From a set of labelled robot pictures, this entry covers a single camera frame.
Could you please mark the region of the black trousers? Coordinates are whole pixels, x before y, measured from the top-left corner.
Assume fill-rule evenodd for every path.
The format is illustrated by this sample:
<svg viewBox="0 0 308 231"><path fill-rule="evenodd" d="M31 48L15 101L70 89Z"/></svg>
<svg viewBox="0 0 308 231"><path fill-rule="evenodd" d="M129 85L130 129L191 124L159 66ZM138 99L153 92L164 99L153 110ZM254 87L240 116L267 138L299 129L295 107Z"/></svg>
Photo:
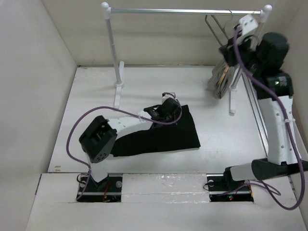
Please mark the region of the black trousers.
<svg viewBox="0 0 308 231"><path fill-rule="evenodd" d="M140 130L118 138L111 154L114 157L126 157L200 147L189 106L183 105L182 116L176 124Z"/></svg>

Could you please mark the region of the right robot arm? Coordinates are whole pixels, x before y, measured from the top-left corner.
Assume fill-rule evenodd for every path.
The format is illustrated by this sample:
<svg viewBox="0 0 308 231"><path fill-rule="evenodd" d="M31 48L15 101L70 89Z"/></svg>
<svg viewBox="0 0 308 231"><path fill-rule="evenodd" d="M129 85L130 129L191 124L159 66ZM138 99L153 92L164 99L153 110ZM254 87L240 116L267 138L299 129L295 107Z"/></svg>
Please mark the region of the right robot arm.
<svg viewBox="0 0 308 231"><path fill-rule="evenodd" d="M287 38L276 32L264 34L255 49L252 36L234 35L219 50L230 66L239 65L250 78L267 130L266 158L225 169L222 183L232 190L244 180L267 180L308 170L297 149L292 114L291 77L281 70L289 51Z"/></svg>

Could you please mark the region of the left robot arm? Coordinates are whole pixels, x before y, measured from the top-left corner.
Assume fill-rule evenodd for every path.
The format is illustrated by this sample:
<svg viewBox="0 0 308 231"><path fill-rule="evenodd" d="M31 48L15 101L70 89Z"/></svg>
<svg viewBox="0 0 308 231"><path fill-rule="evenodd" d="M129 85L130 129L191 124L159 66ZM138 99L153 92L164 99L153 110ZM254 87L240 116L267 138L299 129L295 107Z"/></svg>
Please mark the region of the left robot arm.
<svg viewBox="0 0 308 231"><path fill-rule="evenodd" d="M157 126L174 124L182 114L180 102L174 94L167 93L162 103L144 108L137 114L106 119L97 116L79 137L82 150L90 161L90 184L102 191L107 186L108 173L99 169L99 163L111 154L116 140L134 132L149 130Z"/></svg>

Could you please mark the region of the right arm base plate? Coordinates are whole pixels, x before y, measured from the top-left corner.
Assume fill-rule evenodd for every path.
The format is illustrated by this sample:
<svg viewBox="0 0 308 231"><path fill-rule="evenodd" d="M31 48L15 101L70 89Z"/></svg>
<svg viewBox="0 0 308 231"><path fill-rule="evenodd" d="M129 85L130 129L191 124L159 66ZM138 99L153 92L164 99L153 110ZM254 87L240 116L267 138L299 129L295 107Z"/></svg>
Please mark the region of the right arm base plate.
<svg viewBox="0 0 308 231"><path fill-rule="evenodd" d="M254 202L249 182L227 181L223 174L206 174L203 189L209 194L210 202Z"/></svg>

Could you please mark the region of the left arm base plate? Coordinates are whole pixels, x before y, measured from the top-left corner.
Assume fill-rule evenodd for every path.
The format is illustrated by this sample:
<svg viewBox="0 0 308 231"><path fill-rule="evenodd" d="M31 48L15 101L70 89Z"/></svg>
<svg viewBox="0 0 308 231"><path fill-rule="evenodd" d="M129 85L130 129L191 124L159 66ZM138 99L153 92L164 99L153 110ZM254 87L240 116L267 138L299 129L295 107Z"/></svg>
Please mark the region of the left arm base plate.
<svg viewBox="0 0 308 231"><path fill-rule="evenodd" d="M111 174L103 180L102 183L94 183L88 176L79 174L77 182L79 183L76 195L77 202L83 203L118 203L121 202L122 195L122 174Z"/></svg>

